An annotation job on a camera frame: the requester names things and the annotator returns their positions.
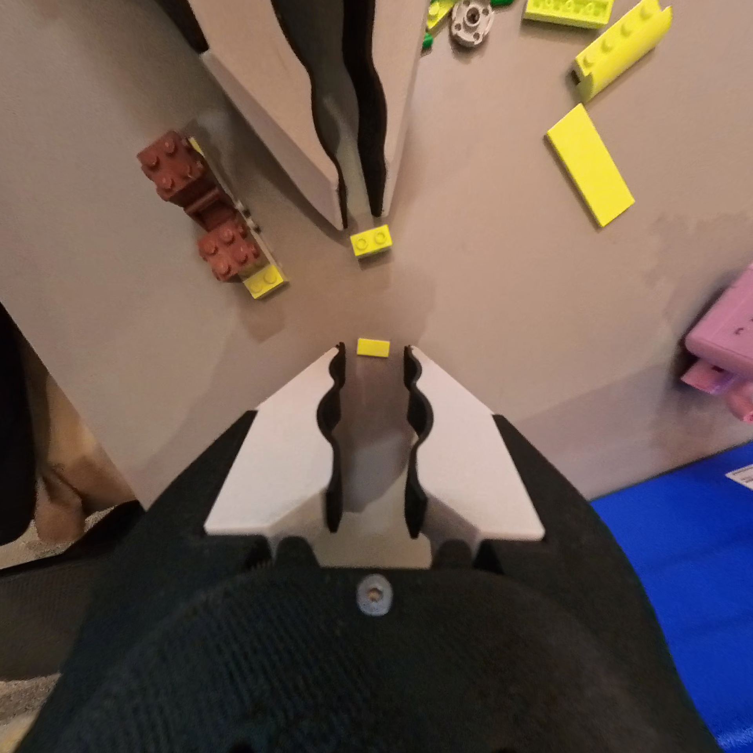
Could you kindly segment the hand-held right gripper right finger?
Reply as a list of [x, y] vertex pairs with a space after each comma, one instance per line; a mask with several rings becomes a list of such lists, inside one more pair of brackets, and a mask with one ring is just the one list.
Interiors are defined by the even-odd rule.
[[540, 542], [545, 528], [495, 414], [417, 346], [406, 346], [409, 451], [404, 519], [411, 538]]

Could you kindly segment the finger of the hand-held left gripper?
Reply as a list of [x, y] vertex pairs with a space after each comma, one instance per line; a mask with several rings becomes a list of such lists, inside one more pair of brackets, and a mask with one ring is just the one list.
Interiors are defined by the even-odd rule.
[[189, 1], [206, 40], [202, 54], [240, 115], [309, 204], [346, 228], [342, 174], [315, 126], [309, 72], [270, 1]]
[[345, 1], [343, 55], [355, 92], [356, 143], [370, 210], [390, 211], [428, 2]]

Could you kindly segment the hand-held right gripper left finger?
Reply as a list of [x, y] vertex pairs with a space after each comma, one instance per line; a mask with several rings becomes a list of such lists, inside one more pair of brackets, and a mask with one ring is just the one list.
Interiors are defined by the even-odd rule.
[[204, 522], [207, 535], [259, 535], [272, 551], [288, 536], [336, 532], [344, 513], [340, 448], [346, 348], [338, 343], [260, 403]]

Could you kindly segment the brown and lime brick assembly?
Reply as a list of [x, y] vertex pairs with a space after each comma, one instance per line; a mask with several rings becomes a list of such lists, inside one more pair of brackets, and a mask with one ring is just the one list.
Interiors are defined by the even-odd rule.
[[215, 279], [242, 283], [256, 300], [287, 286], [250, 211], [194, 136], [169, 130], [137, 158], [158, 196], [178, 206], [200, 229], [197, 252]]

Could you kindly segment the small lime toy brick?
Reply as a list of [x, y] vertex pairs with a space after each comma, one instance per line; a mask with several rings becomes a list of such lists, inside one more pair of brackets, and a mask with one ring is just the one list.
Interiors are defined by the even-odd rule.
[[350, 242], [354, 256], [358, 259], [386, 252], [392, 247], [389, 225], [383, 224], [379, 227], [355, 233], [350, 236]]

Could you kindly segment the scattered green leaf pieces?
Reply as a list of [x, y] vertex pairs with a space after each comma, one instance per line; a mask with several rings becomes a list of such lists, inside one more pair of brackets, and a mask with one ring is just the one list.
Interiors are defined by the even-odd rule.
[[[491, 3], [492, 3], [492, 6], [493, 6], [493, 13], [494, 13], [494, 10], [496, 8], [498, 8], [498, 7], [507, 7], [507, 6], [511, 5], [513, 3], [513, 1], [491, 1]], [[432, 46], [432, 44], [434, 42], [434, 39], [435, 39], [435, 35], [438, 32], [438, 30], [440, 30], [440, 28], [442, 27], [442, 25], [447, 25], [448, 29], [449, 29], [450, 14], [451, 14], [451, 12], [449, 14], [447, 14], [447, 16], [443, 19], [443, 21], [437, 27], [435, 27], [433, 29], [432, 33], [427, 33], [425, 31], [424, 37], [423, 37], [423, 41], [422, 41], [422, 50], [423, 51], [428, 51], [431, 48], [431, 46]]]

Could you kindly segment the grey round plate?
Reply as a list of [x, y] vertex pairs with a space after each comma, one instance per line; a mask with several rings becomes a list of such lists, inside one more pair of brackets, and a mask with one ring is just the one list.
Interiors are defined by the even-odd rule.
[[463, 47], [478, 47], [485, 41], [493, 20], [491, 1], [457, 1], [450, 14], [450, 36]]

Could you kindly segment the lime narrow studded plate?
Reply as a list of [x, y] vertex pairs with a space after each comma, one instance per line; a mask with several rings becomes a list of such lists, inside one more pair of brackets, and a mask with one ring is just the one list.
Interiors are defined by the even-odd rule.
[[522, 19], [596, 30], [608, 24], [613, 5], [613, 1], [528, 1]]

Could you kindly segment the person's leg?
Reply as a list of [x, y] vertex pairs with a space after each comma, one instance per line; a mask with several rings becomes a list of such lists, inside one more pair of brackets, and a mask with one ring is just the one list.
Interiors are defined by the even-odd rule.
[[35, 447], [35, 530], [46, 544], [72, 543], [91, 515], [135, 495], [30, 345], [24, 369]]

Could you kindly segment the short lime flat tile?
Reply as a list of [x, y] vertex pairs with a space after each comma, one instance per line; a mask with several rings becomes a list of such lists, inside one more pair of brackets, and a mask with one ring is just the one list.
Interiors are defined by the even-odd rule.
[[547, 131], [546, 138], [600, 228], [634, 204], [584, 105], [572, 108]]

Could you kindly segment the blue plastic bin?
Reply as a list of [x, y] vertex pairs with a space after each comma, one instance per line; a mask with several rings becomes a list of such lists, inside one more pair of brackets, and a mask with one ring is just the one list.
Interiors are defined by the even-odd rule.
[[604, 495], [695, 707], [724, 751], [752, 751], [752, 443]]

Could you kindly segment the pink toy pot with plant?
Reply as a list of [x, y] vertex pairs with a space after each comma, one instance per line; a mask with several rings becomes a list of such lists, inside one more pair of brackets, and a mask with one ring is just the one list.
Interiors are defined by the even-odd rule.
[[752, 265], [727, 287], [684, 338], [696, 360], [686, 385], [721, 397], [737, 419], [752, 423]]

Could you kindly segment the black office chair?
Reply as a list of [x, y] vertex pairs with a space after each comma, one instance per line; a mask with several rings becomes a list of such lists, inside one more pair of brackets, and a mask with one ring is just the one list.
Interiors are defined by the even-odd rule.
[[120, 504], [61, 553], [2, 569], [3, 682], [60, 670], [111, 552], [144, 513], [138, 501]]

